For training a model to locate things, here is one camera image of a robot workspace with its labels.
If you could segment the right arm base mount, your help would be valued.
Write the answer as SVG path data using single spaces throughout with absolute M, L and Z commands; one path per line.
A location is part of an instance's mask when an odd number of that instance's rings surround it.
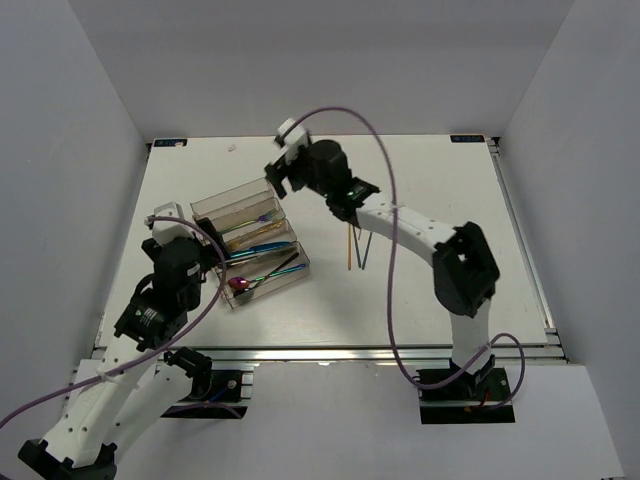
M 504 368 L 494 368 L 472 389 L 460 379 L 437 390 L 419 391 L 422 425 L 512 424 L 516 421 Z

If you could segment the black knife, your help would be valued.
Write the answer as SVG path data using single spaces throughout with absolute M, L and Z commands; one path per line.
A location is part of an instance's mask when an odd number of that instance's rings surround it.
M 251 255 L 251 256 L 248 256 L 248 257 L 244 257 L 244 258 L 232 258 L 232 257 L 230 256 L 230 258 L 229 258 L 229 259 L 227 259 L 227 260 L 225 261 L 225 265 L 226 265 L 226 266 L 231 266 L 231 265 L 235 265 L 235 264 L 240 264 L 240 263 L 243 263 L 243 262 L 246 262 L 246 261 L 253 260 L 253 259 L 255 259 L 255 258 L 258 258 L 258 257 L 259 257 L 259 256 L 261 256 L 261 255 L 264 255 L 264 254 L 266 254 L 266 253 L 270 253 L 270 252 L 265 252 L 265 253 L 261 253 L 261 254 Z

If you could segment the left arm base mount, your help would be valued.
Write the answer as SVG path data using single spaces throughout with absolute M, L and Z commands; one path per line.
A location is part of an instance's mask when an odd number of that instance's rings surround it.
M 223 366 L 187 347 L 165 352 L 163 366 L 179 367 L 189 389 L 162 418 L 240 420 L 246 415 L 252 395 L 253 367 Z

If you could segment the clear smoked utensil organizer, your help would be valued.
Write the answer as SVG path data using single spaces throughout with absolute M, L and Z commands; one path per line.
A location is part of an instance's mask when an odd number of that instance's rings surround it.
M 192 218 L 219 242 L 223 295 L 233 309 L 296 283 L 311 261 L 271 185 L 257 179 L 191 204 Z

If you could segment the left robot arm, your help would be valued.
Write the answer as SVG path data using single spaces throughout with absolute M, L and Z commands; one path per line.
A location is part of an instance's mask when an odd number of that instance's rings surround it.
M 211 387 L 210 360 L 182 348 L 145 384 L 139 381 L 170 342 L 193 327 L 188 315 L 201 303 L 213 244 L 187 221 L 182 207 L 155 208 L 141 248 L 153 264 L 114 325 L 112 340 L 92 379 L 40 439 L 18 457 L 44 479 L 112 479 L 127 451 L 178 400 L 199 399 Z

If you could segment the gold fork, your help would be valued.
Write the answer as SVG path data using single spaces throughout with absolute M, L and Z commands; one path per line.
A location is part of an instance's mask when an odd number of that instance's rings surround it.
M 231 249 L 231 250 L 238 250 L 242 245 L 250 242 L 251 240 L 253 240 L 254 238 L 257 238 L 261 235 L 270 233 L 272 231 L 275 231 L 277 229 L 279 229 L 282 225 L 282 222 L 275 222 L 275 223 L 271 223 L 268 224 L 264 227 L 261 227 L 260 229 L 254 230 L 252 232 L 246 233 L 244 235 L 241 235 L 239 237 L 234 238 L 233 240 L 231 240 L 227 246 Z

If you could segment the iridescent rainbow spoon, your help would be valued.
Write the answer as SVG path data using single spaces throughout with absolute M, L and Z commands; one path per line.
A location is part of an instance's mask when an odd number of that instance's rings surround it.
M 274 270 L 273 272 L 266 274 L 266 275 L 262 275 L 259 277 L 256 277 L 254 279 L 247 279 L 244 277 L 233 277 L 231 278 L 227 284 L 228 286 L 234 291 L 244 291 L 246 289 L 252 288 L 257 286 L 259 283 L 264 282 L 266 280 L 269 280 L 271 278 L 274 277 L 278 277 L 278 276 L 283 276 L 283 275 L 287 275 L 290 273 L 294 273 L 300 270 L 304 270 L 308 267 L 307 263 L 301 263 L 295 266 L 291 266 L 288 268 L 278 268 L 276 270 Z

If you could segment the blue serrated knife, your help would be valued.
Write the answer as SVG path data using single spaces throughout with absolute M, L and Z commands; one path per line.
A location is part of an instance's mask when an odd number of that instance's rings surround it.
M 232 258 L 244 258 L 251 255 L 275 251 L 291 245 L 290 241 L 269 242 L 251 246 L 245 250 L 236 251 L 230 254 Z

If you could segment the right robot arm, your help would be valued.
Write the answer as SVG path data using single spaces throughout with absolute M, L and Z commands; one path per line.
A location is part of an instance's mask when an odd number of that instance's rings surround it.
M 489 312 L 500 272 L 482 229 L 427 218 L 392 203 L 380 189 L 351 172 L 339 143 L 276 138 L 281 153 L 265 168 L 280 198 L 308 188 L 322 196 L 341 221 L 382 235 L 425 261 L 433 273 L 434 294 L 448 311 L 452 331 L 449 361 L 453 390 L 472 399 L 488 385 L 495 365 L 489 340 Z

